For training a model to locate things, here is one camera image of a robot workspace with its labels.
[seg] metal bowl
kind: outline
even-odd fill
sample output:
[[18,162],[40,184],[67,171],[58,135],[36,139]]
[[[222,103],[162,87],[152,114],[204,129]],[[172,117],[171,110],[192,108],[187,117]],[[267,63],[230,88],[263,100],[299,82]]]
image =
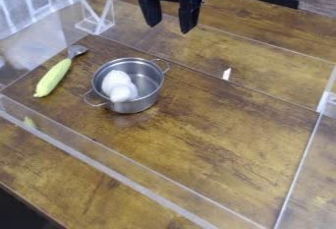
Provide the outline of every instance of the metal bowl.
[[[155,61],[166,64],[167,69],[163,71],[156,65]],[[107,74],[112,70],[124,71],[131,81],[138,87],[138,98],[126,102],[114,103],[110,97],[103,93],[102,85]],[[138,113],[148,109],[158,101],[159,92],[164,83],[164,74],[170,70],[170,65],[160,59],[144,60],[142,58],[123,58],[108,62],[100,67],[94,75],[92,89],[86,93],[84,100],[91,106],[106,105],[111,110],[123,114]],[[92,104],[88,100],[88,94],[95,91],[96,94],[104,99],[104,103]]]

